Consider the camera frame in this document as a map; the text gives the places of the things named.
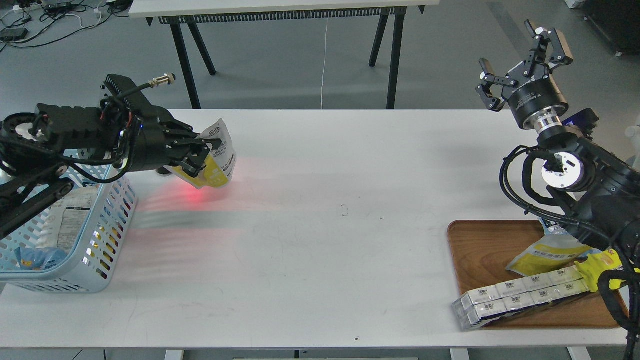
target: table leg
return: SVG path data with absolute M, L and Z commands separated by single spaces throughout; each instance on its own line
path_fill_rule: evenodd
M 200 34 L 200 30 L 198 29 L 197 24 L 189 24 L 189 30 L 191 30 L 191 34 L 193 35 L 193 40 L 196 40 L 196 45 L 198 46 L 198 50 L 200 50 L 200 55 L 202 55 L 202 59 L 204 60 L 205 65 L 207 66 L 207 70 L 209 74 L 212 76 L 216 74 L 216 68 L 213 66 L 213 62 L 211 61 L 211 56 L 209 56 L 209 52 L 207 51 L 207 47 L 204 44 L 204 40 L 202 40 L 202 35 Z
M 465 348 L 450 348 L 451 360 L 469 360 L 469 351 Z
M 400 48 L 404 28 L 404 12 L 396 15 L 394 23 L 394 41 L 391 47 L 391 69 L 389 70 L 389 90 L 387 91 L 387 109 L 396 108 L 396 89 L 398 83 L 398 67 L 400 66 Z
M 369 58 L 369 66 L 376 66 L 378 60 L 378 53 L 380 52 L 380 45 L 382 44 L 382 37 L 385 35 L 385 29 L 387 28 L 387 21 L 389 15 L 380 15 L 378 21 L 378 30 L 376 31 L 376 38 L 373 40 L 373 49 L 371 49 L 371 57 Z
M 191 64 L 189 63 L 189 55 L 187 54 L 187 47 L 184 45 L 184 37 L 182 37 L 180 24 L 171 24 L 171 32 L 173 34 L 173 42 L 175 42 L 175 50 L 178 52 L 178 59 L 180 59 L 180 67 L 182 67 L 184 82 L 187 85 L 187 91 L 189 92 L 191 107 L 193 109 L 202 109 L 200 107 L 200 99 L 198 98 L 196 83 L 193 80 Z
M 571 360 L 591 360 L 591 356 L 586 347 L 568 347 Z
M 182 360 L 184 350 L 167 350 L 164 353 L 164 360 Z

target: snack package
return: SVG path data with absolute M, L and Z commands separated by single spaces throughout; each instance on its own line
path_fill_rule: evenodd
M 54 203 L 44 219 L 37 249 L 58 248 L 67 254 L 76 245 L 78 234 L 98 196 L 98 185 L 72 190 Z
M 576 299 L 587 291 L 582 274 L 572 266 L 470 290 L 453 302 L 452 307 L 460 327 L 466 331 Z
M 584 281 L 586 282 L 589 291 L 592 293 L 598 291 L 598 279 L 600 278 L 600 274 L 606 270 L 623 269 L 618 253 L 613 249 L 603 251 L 599 254 L 589 254 L 587 255 L 587 261 L 583 263 L 576 262 L 575 267 L 584 277 Z M 623 283 L 624 281 L 622 280 L 614 279 L 609 283 L 609 288 L 611 290 L 620 289 Z
M 197 138 L 222 140 L 218 150 L 214 150 L 211 145 L 207 144 L 211 150 L 205 160 L 207 167 L 198 174 L 198 177 L 188 176 L 180 167 L 165 167 L 165 169 L 197 189 L 205 186 L 212 188 L 225 186 L 231 181 L 237 158 L 227 125 L 222 119 L 219 119 L 213 126 L 202 131 Z
M 532 276 L 560 269 L 591 247 L 581 244 L 560 225 L 540 220 L 545 230 L 542 239 L 518 255 L 506 267 L 522 276 Z
M 15 249 L 15 259 L 21 270 L 47 270 L 58 266 L 67 258 L 67 253 L 54 247 L 44 249 Z

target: black cabinet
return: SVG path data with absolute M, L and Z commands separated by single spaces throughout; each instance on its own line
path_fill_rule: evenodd
M 640 54 L 640 0 L 587 0 L 585 19 L 622 54 Z

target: black table leg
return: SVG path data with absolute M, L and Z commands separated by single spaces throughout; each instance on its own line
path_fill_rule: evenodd
M 389 90 L 387 92 L 387 109 L 396 108 L 396 89 L 398 84 L 398 67 L 400 66 L 400 48 L 404 28 L 404 12 L 396 15 L 394 23 L 394 42 L 391 47 L 391 69 L 389 70 Z
M 369 58 L 369 66 L 376 66 L 376 61 L 378 61 L 378 53 L 380 52 L 380 45 L 382 44 L 382 37 L 385 35 L 385 29 L 387 28 L 387 21 L 389 20 L 389 15 L 380 15 L 380 20 L 378 21 L 378 30 L 376 31 L 376 38 L 373 40 L 373 49 L 371 49 L 371 57 Z
M 189 30 L 191 30 L 191 34 L 193 35 L 193 40 L 196 41 L 196 45 L 198 46 L 198 50 L 200 50 L 200 55 L 202 55 L 202 59 L 204 60 L 205 65 L 207 66 L 207 70 L 209 71 L 209 74 L 211 74 L 212 76 L 215 75 L 216 68 L 213 66 L 213 62 L 211 61 L 211 56 L 209 56 L 207 47 L 204 45 L 204 40 L 202 40 L 202 35 L 200 34 L 198 25 L 189 24 Z
M 178 59 L 180 59 L 180 67 L 182 67 L 184 82 L 187 85 L 187 91 L 189 92 L 191 107 L 193 109 L 202 109 L 200 107 L 200 99 L 198 98 L 196 83 L 195 81 L 193 81 L 193 73 L 191 72 L 191 64 L 189 63 L 189 55 L 187 55 L 187 48 L 184 45 L 184 38 L 182 37 L 180 24 L 171 24 L 171 33 L 173 34 L 175 49 L 178 52 Z

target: yellow snack bag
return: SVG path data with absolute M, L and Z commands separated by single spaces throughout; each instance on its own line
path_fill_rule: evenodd
M 205 160 L 207 167 L 198 174 L 198 177 L 188 176 L 180 167 L 165 168 L 197 189 L 205 186 L 212 188 L 225 186 L 231 181 L 237 159 L 227 125 L 222 119 L 219 119 L 213 126 L 203 131 L 198 138 L 220 139 L 222 141 L 217 150 L 211 149 Z
M 582 274 L 584 281 L 587 283 L 589 291 L 594 293 L 598 291 L 598 279 L 600 274 L 606 270 L 622 270 L 622 262 L 618 257 L 618 253 L 615 250 L 609 249 L 599 254 L 589 254 L 587 261 L 583 263 L 575 264 L 580 274 Z M 609 282 L 609 288 L 611 290 L 617 290 L 622 287 L 624 281 L 613 279 Z
M 581 244 L 560 225 L 540 220 L 545 228 L 542 239 L 533 243 L 506 267 L 522 276 L 538 275 L 565 267 L 591 247 Z

